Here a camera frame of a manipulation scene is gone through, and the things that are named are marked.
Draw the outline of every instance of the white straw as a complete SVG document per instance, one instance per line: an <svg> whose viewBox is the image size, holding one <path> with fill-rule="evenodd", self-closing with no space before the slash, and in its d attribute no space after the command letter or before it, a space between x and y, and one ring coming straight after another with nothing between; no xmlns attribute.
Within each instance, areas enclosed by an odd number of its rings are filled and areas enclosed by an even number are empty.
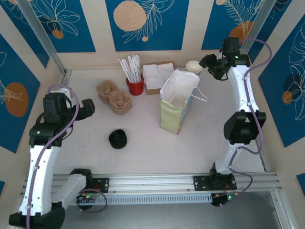
<svg viewBox="0 0 305 229"><path fill-rule="evenodd" d="M132 55L132 57L128 57L128 63L125 59L123 60L118 60L120 62L127 79L131 83L139 83L141 82L141 72L140 72L140 58L138 55Z"/></svg>
<svg viewBox="0 0 305 229"><path fill-rule="evenodd" d="M125 74L126 74L126 77L127 77L128 81L132 83L131 78L130 78L128 72L126 71L126 69L125 69L125 67L124 67L124 65L123 65L123 63L122 63L122 61L121 61L120 59L118 59L118 62L120 62L121 66L122 66L122 68L123 68L123 71L124 71Z"/></svg>

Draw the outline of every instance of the white table surface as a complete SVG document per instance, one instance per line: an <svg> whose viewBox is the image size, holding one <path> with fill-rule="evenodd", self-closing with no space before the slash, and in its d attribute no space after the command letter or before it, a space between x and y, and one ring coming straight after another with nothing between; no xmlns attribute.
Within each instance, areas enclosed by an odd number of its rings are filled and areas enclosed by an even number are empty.
<svg viewBox="0 0 305 229"><path fill-rule="evenodd" d="M193 99L179 135L159 127L160 95L132 96L132 108L123 116L103 103L95 90L106 79L128 90L122 69L73 70L69 86L79 101L91 98L92 117L74 123L74 131L62 144L55 174L88 168L94 174L206 173L221 155L226 142L225 122L235 112L228 81L215 80L203 70L198 87L208 102ZM113 149L108 141L115 129L127 134L125 148ZM256 149L254 141L250 148ZM242 152L234 166L242 172L263 172L259 156Z"/></svg>

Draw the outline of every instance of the metal bracket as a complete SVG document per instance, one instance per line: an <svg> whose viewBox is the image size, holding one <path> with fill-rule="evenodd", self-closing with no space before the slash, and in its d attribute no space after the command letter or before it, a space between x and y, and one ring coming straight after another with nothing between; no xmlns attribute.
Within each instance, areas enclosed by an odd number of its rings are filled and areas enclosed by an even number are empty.
<svg viewBox="0 0 305 229"><path fill-rule="evenodd" d="M214 190L225 190L226 186L229 189L237 190L235 177L232 177L228 180L218 180L213 182L210 176L194 176L194 188L195 191L214 191Z"/></svg>
<svg viewBox="0 0 305 229"><path fill-rule="evenodd" d="M108 193L109 178L93 178L93 189L99 189L102 193Z"/></svg>
<svg viewBox="0 0 305 229"><path fill-rule="evenodd" d="M237 190L236 180L232 173L221 174L216 171L215 163L208 176L194 176L195 191Z"/></svg>

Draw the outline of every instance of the white napkin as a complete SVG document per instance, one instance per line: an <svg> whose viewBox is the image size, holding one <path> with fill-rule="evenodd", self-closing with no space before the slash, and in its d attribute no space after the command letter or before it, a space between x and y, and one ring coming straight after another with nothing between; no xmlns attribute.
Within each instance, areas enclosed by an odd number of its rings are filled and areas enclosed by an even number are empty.
<svg viewBox="0 0 305 229"><path fill-rule="evenodd" d="M162 88L173 72L173 63L143 65L143 77L147 89Z"/></svg>

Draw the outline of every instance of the orange circle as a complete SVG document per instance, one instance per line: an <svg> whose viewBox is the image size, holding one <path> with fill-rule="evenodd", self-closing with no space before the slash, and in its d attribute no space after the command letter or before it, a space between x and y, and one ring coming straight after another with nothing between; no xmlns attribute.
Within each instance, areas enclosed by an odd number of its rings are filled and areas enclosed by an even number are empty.
<svg viewBox="0 0 305 229"><path fill-rule="evenodd" d="M145 10L139 3L122 1L113 11L115 24L123 31L135 31L146 23Z"/></svg>
<svg viewBox="0 0 305 229"><path fill-rule="evenodd" d="M60 30L53 30L52 35L57 38L57 39L62 39L63 38L63 32Z"/></svg>
<svg viewBox="0 0 305 229"><path fill-rule="evenodd" d="M147 42L148 41L148 37L142 37L142 41L143 42Z"/></svg>
<svg viewBox="0 0 305 229"><path fill-rule="evenodd" d="M9 113L15 117L23 117L29 105L27 89L21 83L10 83L5 91L5 105Z"/></svg>
<svg viewBox="0 0 305 229"><path fill-rule="evenodd" d="M216 0L217 5L224 5L227 0Z"/></svg>
<svg viewBox="0 0 305 229"><path fill-rule="evenodd" d="M245 39L252 24L253 24L253 21L246 21L242 25L236 26L230 32L229 37L238 37L240 40Z"/></svg>
<svg viewBox="0 0 305 229"><path fill-rule="evenodd" d="M284 104L286 104L286 105L290 104L291 101L292 101L292 94L291 94L291 92L290 91L285 91L283 93L282 100L283 100Z"/></svg>

